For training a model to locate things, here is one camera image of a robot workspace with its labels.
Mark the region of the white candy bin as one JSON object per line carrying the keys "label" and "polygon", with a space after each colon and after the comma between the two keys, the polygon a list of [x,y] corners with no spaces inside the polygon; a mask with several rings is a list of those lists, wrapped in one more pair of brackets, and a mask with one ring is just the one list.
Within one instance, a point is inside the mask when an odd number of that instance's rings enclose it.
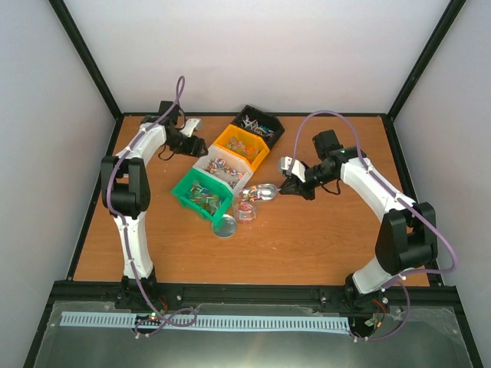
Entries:
{"label": "white candy bin", "polygon": [[208,154],[200,157],[193,168],[225,184],[232,194],[243,189],[253,174],[243,158],[215,145],[208,148]]}

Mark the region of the silver metal scoop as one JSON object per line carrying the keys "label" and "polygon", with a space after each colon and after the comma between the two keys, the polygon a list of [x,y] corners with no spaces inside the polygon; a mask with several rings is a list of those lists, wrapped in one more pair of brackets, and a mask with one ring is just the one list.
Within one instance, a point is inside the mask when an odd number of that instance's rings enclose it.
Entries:
{"label": "silver metal scoop", "polygon": [[279,189],[271,183],[263,183],[241,189],[237,198],[241,202],[269,202],[278,194]]}

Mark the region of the yellow candy bin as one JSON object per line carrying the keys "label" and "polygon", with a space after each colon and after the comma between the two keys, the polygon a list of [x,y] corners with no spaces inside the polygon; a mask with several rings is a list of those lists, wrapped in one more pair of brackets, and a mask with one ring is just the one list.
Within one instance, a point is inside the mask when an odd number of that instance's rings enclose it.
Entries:
{"label": "yellow candy bin", "polygon": [[253,172],[270,153],[270,149],[260,136],[232,124],[220,133],[213,144],[242,159]]}

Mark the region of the green candy bin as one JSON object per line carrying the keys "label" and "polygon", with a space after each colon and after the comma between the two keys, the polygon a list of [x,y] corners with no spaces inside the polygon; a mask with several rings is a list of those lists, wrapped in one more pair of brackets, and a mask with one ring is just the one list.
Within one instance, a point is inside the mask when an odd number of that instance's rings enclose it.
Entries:
{"label": "green candy bin", "polygon": [[232,204],[229,187],[199,169],[190,169],[172,189],[182,207],[217,224]]}

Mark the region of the black candy bin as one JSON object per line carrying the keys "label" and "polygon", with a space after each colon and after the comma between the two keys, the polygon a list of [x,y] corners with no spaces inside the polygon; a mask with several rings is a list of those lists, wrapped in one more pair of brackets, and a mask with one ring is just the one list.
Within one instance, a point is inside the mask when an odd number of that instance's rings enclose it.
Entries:
{"label": "black candy bin", "polygon": [[262,138],[271,149],[282,137],[285,128],[277,117],[253,106],[245,105],[232,120],[232,125]]}

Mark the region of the round metal jar lid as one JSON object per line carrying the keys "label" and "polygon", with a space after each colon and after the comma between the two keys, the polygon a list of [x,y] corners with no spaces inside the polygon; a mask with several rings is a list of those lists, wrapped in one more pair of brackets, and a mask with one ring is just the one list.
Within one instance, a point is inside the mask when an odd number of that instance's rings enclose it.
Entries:
{"label": "round metal jar lid", "polygon": [[222,216],[222,218],[212,225],[213,234],[219,238],[230,238],[232,237],[238,228],[238,223],[236,219],[228,214]]}

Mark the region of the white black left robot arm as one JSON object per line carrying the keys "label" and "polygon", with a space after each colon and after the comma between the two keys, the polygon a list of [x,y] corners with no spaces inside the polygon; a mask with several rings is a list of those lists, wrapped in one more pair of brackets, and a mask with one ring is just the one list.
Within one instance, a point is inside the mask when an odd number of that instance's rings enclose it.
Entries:
{"label": "white black left robot arm", "polygon": [[195,135],[200,126],[200,119],[186,118],[178,101],[163,101],[159,113],[146,115],[118,154],[101,160],[101,198],[117,226],[124,255],[119,307],[148,309],[160,299],[146,234],[151,200],[147,164],[161,147],[178,155],[205,156],[205,140]]}

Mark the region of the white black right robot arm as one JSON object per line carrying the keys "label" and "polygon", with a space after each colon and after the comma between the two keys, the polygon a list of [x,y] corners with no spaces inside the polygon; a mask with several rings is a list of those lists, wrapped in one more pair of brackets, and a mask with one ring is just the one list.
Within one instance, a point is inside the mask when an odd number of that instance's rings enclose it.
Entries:
{"label": "white black right robot arm", "polygon": [[316,188],[329,182],[344,183],[374,212],[381,224],[374,257],[348,275],[344,283],[346,307],[359,311],[370,297],[382,292],[388,281],[436,259],[437,237],[430,230],[436,214],[432,205],[415,202],[381,176],[362,150],[342,146],[333,130],[317,134],[312,141],[319,164],[307,166],[283,156],[278,169],[285,181],[279,192],[313,200]]}

